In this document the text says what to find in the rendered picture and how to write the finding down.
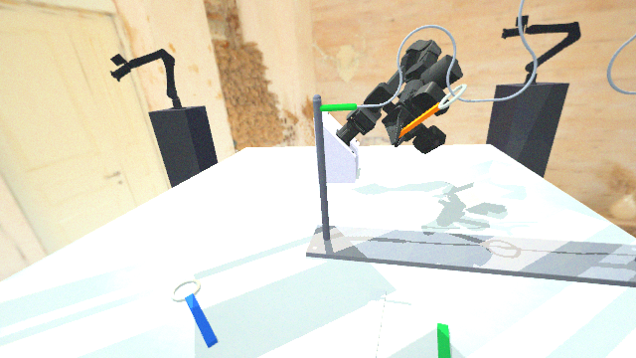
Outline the white loop with blue handle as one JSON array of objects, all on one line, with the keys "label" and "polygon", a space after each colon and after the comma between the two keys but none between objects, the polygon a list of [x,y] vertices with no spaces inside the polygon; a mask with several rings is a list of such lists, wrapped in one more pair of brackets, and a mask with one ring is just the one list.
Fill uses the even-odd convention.
[{"label": "white loop with blue handle", "polygon": [[[183,297],[177,297],[174,295],[175,290],[180,286],[185,284],[186,282],[195,282],[197,284],[197,288],[190,294],[188,294],[187,296],[183,296]],[[200,307],[195,294],[199,291],[200,289],[200,282],[197,279],[191,278],[191,279],[186,279],[180,283],[178,283],[171,291],[170,295],[171,298],[173,300],[176,301],[181,301],[181,300],[186,300],[190,310],[199,326],[199,329],[207,343],[208,348],[210,348],[211,346],[213,346],[214,344],[216,344],[218,342],[217,337],[213,331],[213,329],[211,328],[202,308]]]}]

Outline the orange handle with grey tip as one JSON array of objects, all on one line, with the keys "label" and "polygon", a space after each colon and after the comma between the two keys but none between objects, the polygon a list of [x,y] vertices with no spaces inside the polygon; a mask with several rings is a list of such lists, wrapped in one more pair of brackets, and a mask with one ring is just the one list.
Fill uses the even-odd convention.
[{"label": "orange handle with grey tip", "polygon": [[461,90],[461,91],[452,100],[450,100],[449,102],[444,104],[452,96],[452,94],[449,93],[441,102],[439,102],[438,104],[433,106],[431,109],[429,109],[423,115],[421,115],[416,120],[414,120],[412,123],[410,123],[405,128],[403,128],[401,130],[401,132],[400,132],[400,136],[399,137],[402,137],[404,134],[406,134],[407,132],[412,130],[414,127],[416,127],[417,125],[422,123],[424,120],[426,120],[427,118],[432,116],[434,113],[436,113],[440,109],[444,109],[444,108],[450,106],[452,103],[454,103],[457,99],[459,99],[462,96],[462,94],[466,91],[466,89],[467,89],[467,85],[461,85],[461,86],[455,88],[453,90],[454,93],[456,93],[458,90]]}]

